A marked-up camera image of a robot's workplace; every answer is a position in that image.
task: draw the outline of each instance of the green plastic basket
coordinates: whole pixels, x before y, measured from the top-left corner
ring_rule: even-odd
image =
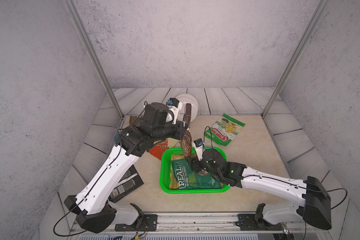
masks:
[[[214,147],[226,160],[225,153],[218,147]],[[173,154],[183,154],[181,147],[170,148],[163,153],[161,158],[161,172],[160,172],[160,186],[166,193],[178,194],[178,193],[206,193],[206,192],[225,192],[229,189],[228,185],[223,184],[223,188],[220,189],[187,189],[187,190],[170,190],[169,183],[171,181],[171,157]]]

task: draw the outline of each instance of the chip bag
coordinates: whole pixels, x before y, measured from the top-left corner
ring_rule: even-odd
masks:
[[[212,140],[217,144],[227,146],[244,125],[245,123],[224,114],[211,127]],[[209,139],[211,138],[209,129],[206,130],[205,136]]]
[[[161,157],[163,156],[163,153],[165,151],[167,151],[169,149],[168,147],[168,139],[166,139],[164,142],[157,144],[156,146],[154,146],[152,149],[150,149],[147,152],[149,152],[150,154],[152,154],[153,156],[157,157],[158,159],[161,160]]]
[[[171,161],[171,190],[219,189],[223,185],[210,174],[199,175],[192,171],[185,159]]]

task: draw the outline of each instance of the green chip bag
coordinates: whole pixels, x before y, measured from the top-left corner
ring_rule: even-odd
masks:
[[[188,166],[186,159],[171,161],[173,176],[178,182],[177,189],[219,189],[223,185],[210,174],[199,175]]]
[[[224,114],[211,127],[212,140],[217,144],[227,146],[244,125],[245,123]],[[209,129],[206,130],[205,136],[209,139],[211,138]]]

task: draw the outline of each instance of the cholula cassava chip bag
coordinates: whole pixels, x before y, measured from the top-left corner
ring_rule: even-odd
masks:
[[[227,146],[244,127],[242,123],[224,114],[211,127],[212,140],[217,144]],[[211,138],[209,129],[205,131],[205,136]]]

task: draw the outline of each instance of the black mounting bracket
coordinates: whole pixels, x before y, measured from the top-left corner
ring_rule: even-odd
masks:
[[[262,230],[279,231],[283,230],[281,223],[272,225],[263,219],[263,209],[265,204],[259,204],[255,214],[238,214],[239,220],[235,222],[241,231]]]
[[[145,226],[144,223],[148,225],[149,232],[156,231],[157,215],[156,214],[144,214],[142,223],[141,223],[140,227],[138,227],[138,228],[134,227],[133,225],[116,224],[115,231],[116,232],[133,232],[133,231],[144,232],[147,229],[147,227]]]

